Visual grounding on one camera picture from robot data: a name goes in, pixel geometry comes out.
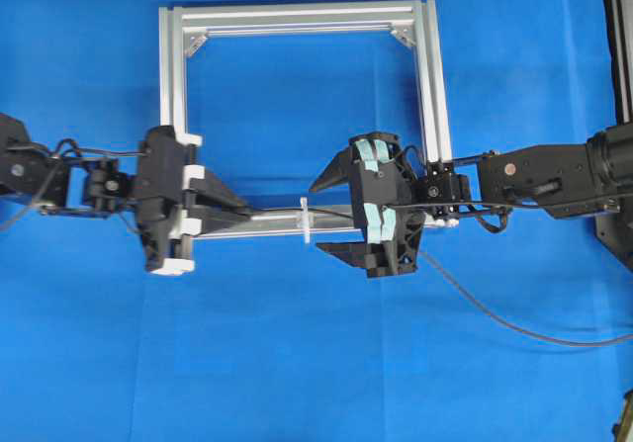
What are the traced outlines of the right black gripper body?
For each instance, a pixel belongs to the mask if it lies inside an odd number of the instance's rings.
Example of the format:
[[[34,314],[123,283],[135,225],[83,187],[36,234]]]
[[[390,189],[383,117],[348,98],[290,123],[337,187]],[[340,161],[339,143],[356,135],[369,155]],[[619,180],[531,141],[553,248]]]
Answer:
[[[394,134],[368,133],[350,139],[349,151],[354,223],[363,235],[352,261],[369,278],[415,272],[425,212],[413,206],[417,176],[408,149]]]

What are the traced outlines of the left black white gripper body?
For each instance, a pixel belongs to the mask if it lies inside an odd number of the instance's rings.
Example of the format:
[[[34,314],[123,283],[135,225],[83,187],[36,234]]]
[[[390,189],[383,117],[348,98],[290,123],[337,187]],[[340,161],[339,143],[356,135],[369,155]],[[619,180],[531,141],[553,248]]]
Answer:
[[[197,159],[202,139],[187,144],[171,126],[149,130],[140,145],[132,197],[136,228],[145,255],[145,270],[162,276],[180,276],[194,270],[191,232],[200,227],[183,217],[186,168]]]

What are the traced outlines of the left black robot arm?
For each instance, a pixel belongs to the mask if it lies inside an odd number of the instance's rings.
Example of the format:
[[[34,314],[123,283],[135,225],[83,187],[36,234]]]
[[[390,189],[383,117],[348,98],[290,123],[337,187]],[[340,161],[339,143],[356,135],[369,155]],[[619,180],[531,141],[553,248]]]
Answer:
[[[180,276],[194,270],[194,238],[249,221],[253,210],[197,161],[202,140],[171,126],[151,129],[135,151],[54,149],[25,125],[1,118],[1,197],[45,216],[107,219],[131,213],[145,269]]]

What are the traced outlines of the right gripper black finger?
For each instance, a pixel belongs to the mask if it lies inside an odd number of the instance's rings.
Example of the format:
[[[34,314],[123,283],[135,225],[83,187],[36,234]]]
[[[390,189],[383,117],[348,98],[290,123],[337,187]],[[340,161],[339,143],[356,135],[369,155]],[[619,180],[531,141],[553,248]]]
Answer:
[[[334,186],[348,183],[351,150],[345,147],[339,151],[314,180],[309,188],[310,193],[317,193]]]
[[[316,244],[316,247],[351,267],[363,269],[368,278],[388,277],[391,275],[391,268],[386,253],[380,244],[320,242]]]

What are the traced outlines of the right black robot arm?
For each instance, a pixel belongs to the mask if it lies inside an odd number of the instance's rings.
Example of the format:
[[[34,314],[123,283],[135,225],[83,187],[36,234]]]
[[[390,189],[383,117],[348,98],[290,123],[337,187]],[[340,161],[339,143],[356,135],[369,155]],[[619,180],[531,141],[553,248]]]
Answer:
[[[426,220],[475,219],[490,233],[516,209],[555,220],[593,217],[598,240],[632,265],[632,127],[618,125],[583,144],[548,144],[448,161],[422,161],[416,174],[392,133],[348,141],[312,183],[313,193],[346,185],[358,242],[319,249],[370,278],[410,274]]]

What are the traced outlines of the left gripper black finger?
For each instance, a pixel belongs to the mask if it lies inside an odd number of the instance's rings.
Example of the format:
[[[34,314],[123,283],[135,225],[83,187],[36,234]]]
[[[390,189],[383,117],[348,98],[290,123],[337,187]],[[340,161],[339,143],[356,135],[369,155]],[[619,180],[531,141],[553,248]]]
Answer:
[[[229,229],[250,220],[251,213],[244,207],[192,205],[186,211],[185,234],[199,236]]]
[[[202,179],[191,178],[190,189],[196,195],[196,203],[227,209],[242,209],[247,202],[232,191],[212,172],[206,172]]]

